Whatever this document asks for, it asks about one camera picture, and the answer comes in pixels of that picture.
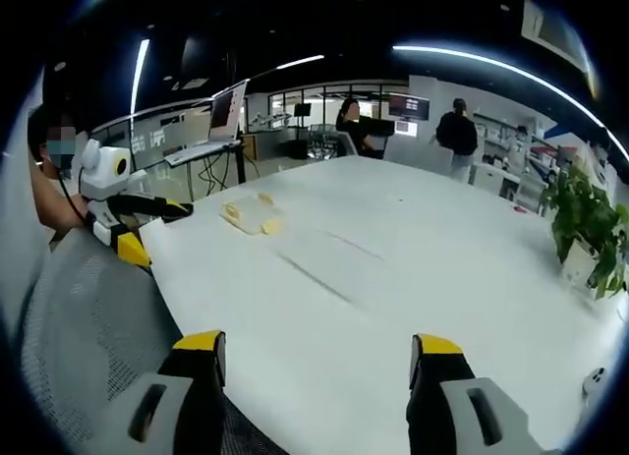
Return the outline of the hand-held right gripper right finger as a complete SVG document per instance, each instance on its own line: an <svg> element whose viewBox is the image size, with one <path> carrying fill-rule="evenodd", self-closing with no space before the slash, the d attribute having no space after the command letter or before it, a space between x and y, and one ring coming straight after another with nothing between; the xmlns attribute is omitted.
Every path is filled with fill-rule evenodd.
<svg viewBox="0 0 629 455"><path fill-rule="evenodd" d="M545 454L526 412L493 380L477 377L463 350L413 336L406 409L412 454Z"/></svg>

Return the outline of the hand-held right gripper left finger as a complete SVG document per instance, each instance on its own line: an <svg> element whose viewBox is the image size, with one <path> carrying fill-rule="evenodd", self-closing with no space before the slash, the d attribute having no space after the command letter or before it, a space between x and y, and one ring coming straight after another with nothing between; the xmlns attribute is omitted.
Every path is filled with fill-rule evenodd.
<svg viewBox="0 0 629 455"><path fill-rule="evenodd" d="M190 334L158 371L112 400L95 433L97 454L218 454L225 421L225 332Z"/></svg>

